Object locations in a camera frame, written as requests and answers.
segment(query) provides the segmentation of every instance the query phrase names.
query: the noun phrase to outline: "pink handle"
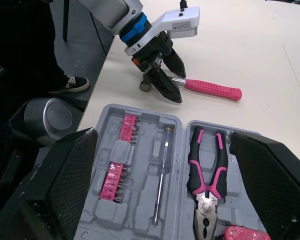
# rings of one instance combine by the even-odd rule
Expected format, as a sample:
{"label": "pink handle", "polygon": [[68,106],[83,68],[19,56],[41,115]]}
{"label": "pink handle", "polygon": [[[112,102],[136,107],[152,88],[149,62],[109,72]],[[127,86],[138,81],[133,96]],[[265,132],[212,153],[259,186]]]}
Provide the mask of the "pink handle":
{"label": "pink handle", "polygon": [[242,92],[239,88],[220,86],[206,81],[187,79],[184,87],[194,92],[209,94],[233,101],[239,101],[242,97]]}

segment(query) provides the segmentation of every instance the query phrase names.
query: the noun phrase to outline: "person's leg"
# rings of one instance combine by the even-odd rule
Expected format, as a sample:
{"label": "person's leg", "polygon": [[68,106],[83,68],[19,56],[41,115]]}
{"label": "person's leg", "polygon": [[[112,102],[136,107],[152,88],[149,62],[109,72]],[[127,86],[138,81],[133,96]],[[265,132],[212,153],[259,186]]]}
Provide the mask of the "person's leg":
{"label": "person's leg", "polygon": [[33,97],[88,88],[87,79],[73,81],[58,66],[55,37],[48,3],[33,0],[20,6],[0,6],[0,65],[14,76],[11,86],[31,91]]}

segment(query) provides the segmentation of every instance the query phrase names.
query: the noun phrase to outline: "tool case compartment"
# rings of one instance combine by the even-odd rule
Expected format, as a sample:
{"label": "tool case compartment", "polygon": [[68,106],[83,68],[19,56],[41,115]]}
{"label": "tool case compartment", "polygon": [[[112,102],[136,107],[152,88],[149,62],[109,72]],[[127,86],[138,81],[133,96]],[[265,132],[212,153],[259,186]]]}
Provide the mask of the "tool case compartment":
{"label": "tool case compartment", "polygon": [[[119,140],[126,114],[140,120],[135,145],[126,145]],[[196,203],[187,190],[187,182],[190,140],[197,126],[204,129],[199,159],[206,185],[210,182],[216,162],[216,132],[224,133],[228,154],[227,196],[217,205],[214,236],[223,234],[227,226],[266,233],[247,195],[240,164],[229,150],[232,133],[241,129],[197,120],[183,128],[176,116],[110,104],[103,109],[96,126],[98,141],[90,187],[74,240],[196,239],[193,228]],[[166,128],[173,130],[172,149],[168,156],[168,171],[164,176],[159,220],[154,226]],[[111,161],[124,164],[127,168],[128,176],[122,183],[124,190],[121,203],[100,199]]]}

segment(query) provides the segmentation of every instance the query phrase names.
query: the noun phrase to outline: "gray floor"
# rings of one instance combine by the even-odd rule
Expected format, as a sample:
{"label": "gray floor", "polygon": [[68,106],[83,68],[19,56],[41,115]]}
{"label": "gray floor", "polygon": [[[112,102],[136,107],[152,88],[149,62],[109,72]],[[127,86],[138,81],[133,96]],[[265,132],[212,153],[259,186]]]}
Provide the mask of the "gray floor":
{"label": "gray floor", "polygon": [[[64,42],[63,9],[64,1],[55,0],[50,4],[55,25],[55,55],[59,66],[66,75],[86,77],[91,86],[83,92],[65,93],[62,97],[67,102],[85,107],[104,64],[106,56],[102,50],[89,10],[76,0],[70,0],[68,38]],[[109,51],[113,37],[95,19],[98,32],[106,52]]]}

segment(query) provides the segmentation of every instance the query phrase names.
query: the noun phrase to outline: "cable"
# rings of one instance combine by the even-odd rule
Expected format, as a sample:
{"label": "cable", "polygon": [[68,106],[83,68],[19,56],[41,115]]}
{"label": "cable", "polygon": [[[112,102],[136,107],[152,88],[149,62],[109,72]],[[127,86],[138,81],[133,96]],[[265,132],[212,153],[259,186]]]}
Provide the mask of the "cable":
{"label": "cable", "polygon": [[100,37],[100,35],[99,35],[98,29],[97,29],[97,26],[96,26],[96,23],[95,23],[95,20],[94,20],[94,16],[92,15],[91,12],[90,12],[90,17],[91,17],[91,19],[92,19],[93,26],[94,26],[94,29],[95,29],[95,31],[96,31],[96,34],[98,35],[99,41],[100,41],[100,43],[101,43],[102,50],[103,50],[104,54],[107,56],[107,52],[106,52],[105,46],[104,46],[104,44],[103,44],[102,41],[101,41],[101,37]]}
{"label": "cable", "polygon": [[187,1],[186,0],[181,0],[180,2],[180,9],[186,9],[187,6]]}

